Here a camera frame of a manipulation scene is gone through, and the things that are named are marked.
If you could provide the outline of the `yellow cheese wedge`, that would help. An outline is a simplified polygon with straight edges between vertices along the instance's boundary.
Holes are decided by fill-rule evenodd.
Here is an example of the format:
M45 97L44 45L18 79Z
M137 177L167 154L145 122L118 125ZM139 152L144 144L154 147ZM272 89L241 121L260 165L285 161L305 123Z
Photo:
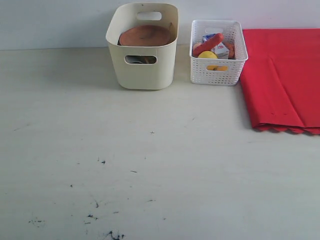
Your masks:
M224 72L228 70L227 66L216 66L216 65L208 65L206 67L206 69L208 71L220 71L220 72Z

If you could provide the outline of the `yellow lemon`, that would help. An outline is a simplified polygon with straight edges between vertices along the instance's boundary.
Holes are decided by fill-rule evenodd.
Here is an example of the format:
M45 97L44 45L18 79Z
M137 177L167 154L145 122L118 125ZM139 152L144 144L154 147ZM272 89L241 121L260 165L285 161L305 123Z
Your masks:
M198 55L198 58L202 58L202 59L218 59L218 56L214 52L208 50L208 51L201 52Z

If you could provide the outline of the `brown wooden plate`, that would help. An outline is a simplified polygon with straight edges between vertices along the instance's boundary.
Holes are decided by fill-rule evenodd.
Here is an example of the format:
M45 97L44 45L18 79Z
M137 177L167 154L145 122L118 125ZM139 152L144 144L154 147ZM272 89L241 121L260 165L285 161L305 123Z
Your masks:
M123 32L119 44L128 47L160 47L167 45L171 32L162 26L140 25Z

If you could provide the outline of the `red sausage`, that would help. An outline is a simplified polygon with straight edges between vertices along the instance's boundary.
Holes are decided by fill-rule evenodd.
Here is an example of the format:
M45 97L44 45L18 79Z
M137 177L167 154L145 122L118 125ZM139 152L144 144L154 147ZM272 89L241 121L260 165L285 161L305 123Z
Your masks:
M209 38L207 41L203 42L197 46L192 54L195 57L198 57L202 52L211 51L214 47L219 45L224 40L224 35L222 33L216 33L214 36Z

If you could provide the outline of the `blue white milk carton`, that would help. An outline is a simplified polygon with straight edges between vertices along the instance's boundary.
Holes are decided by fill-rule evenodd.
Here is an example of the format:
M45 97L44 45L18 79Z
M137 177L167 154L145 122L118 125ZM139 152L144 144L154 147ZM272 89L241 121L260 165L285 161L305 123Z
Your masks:
M212 38L215 33L207 34L202 36L202 42L206 42L208 39ZM211 51L219 58L227 60L229 58L230 50L225 46L223 42L219 43L211 49Z

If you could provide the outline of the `red tablecloth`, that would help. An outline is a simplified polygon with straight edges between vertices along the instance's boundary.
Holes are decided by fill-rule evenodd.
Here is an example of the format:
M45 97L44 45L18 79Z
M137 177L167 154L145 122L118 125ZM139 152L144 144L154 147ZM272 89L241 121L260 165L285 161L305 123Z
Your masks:
M320 30L245 29L240 75L251 126L320 133Z

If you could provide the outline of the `stainless steel cup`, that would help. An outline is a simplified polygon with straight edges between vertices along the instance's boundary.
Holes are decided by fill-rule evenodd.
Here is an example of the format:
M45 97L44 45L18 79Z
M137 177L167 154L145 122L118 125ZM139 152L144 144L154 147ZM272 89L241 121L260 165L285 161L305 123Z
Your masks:
M125 61L128 64L144 64L144 61L141 59L141 57L137 55L127 55L125 57Z

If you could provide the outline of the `brown egg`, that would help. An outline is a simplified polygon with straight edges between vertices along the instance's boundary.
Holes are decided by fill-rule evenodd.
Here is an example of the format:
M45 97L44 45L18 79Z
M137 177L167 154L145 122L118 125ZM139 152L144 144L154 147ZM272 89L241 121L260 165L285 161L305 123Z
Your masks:
M196 48L198 48L199 46L201 46L202 44L199 42L199 43L196 43L194 46L193 46L193 48L192 48L192 50L194 51Z

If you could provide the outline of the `cream plastic bin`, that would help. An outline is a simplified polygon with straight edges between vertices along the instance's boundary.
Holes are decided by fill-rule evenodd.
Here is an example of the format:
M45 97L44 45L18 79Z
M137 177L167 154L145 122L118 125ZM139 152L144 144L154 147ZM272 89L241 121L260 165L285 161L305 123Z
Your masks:
M137 26L154 25L168 29L171 38L163 46L123 46L120 35ZM136 2L118 7L110 21L105 39L118 83L132 90L161 90L174 77L179 32L179 12L168 3ZM154 64L128 64L126 56L154 56Z

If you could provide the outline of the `white perforated plastic basket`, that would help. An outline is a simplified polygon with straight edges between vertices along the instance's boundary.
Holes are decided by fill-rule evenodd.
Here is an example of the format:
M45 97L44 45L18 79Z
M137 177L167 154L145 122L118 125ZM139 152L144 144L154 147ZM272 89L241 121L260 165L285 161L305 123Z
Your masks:
M222 33L224 41L234 44L234 59L210 59L193 56L193 46L204 35ZM234 86L248 60L248 52L241 24L235 20L193 20L190 35L190 80L194 84ZM227 71L210 71L207 66L227 66Z

